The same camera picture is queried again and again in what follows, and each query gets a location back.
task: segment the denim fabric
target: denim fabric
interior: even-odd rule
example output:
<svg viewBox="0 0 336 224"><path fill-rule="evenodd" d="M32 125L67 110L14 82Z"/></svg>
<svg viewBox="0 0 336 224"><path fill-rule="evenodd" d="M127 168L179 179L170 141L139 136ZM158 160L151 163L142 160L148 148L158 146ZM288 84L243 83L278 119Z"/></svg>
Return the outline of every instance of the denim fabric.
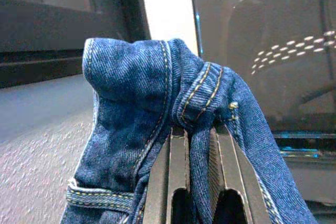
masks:
<svg viewBox="0 0 336 224"><path fill-rule="evenodd" d="M316 223L255 98L229 68L204 62L181 40L97 38L86 42L83 72L94 89L94 126L62 223L142 223L149 172L173 125L192 136L190 223L212 223L207 162L214 123L227 125L252 163L272 223ZM104 195L82 194L95 190Z"/></svg>

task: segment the black plastic object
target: black plastic object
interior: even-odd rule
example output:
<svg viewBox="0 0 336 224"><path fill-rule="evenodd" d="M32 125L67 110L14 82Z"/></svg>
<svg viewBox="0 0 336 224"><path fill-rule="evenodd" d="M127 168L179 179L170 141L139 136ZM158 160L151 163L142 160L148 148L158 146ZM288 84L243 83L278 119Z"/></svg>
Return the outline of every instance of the black plastic object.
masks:
<svg viewBox="0 0 336 224"><path fill-rule="evenodd" d="M181 128L173 128L150 174L143 224L186 223L190 219L189 139ZM214 223L216 209L241 206L237 223L270 223L255 171L225 127L211 130L209 190Z"/></svg>

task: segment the white wall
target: white wall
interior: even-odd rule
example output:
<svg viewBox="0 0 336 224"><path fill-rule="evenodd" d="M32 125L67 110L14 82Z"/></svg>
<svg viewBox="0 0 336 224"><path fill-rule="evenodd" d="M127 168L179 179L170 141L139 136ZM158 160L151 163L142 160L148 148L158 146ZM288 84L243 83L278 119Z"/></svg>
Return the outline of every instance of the white wall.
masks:
<svg viewBox="0 0 336 224"><path fill-rule="evenodd" d="M152 39L180 38L197 54L192 0L144 0Z"/></svg>

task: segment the monitor screen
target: monitor screen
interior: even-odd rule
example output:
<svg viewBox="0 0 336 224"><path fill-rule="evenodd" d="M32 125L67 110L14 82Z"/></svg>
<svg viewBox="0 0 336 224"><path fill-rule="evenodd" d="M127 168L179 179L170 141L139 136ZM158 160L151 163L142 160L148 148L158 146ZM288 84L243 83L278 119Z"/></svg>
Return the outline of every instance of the monitor screen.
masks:
<svg viewBox="0 0 336 224"><path fill-rule="evenodd" d="M336 0L193 0L198 51L250 86L273 132L336 133Z"/></svg>

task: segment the blue denim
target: blue denim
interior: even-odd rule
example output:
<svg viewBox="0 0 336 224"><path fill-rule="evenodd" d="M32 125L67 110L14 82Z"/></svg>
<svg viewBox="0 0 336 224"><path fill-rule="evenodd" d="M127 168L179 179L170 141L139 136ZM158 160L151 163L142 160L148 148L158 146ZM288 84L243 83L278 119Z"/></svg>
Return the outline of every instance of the blue denim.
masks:
<svg viewBox="0 0 336 224"><path fill-rule="evenodd" d="M150 169L174 125L192 136L190 223L212 223L207 162L214 123L226 124L253 165L272 223L316 223L254 96L231 69L178 39L88 39L92 135L67 189L61 223L142 223Z"/></svg>

